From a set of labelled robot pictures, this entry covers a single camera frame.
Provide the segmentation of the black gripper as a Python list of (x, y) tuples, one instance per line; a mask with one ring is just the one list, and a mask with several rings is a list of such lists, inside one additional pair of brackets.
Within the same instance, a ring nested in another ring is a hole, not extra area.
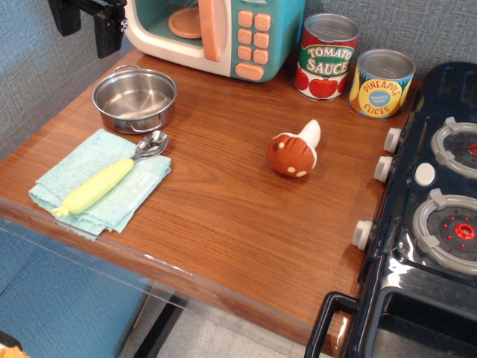
[(57, 30), (63, 37), (81, 29), (80, 10), (94, 16), (95, 41), (98, 58), (103, 59), (121, 49), (126, 0), (48, 0)]

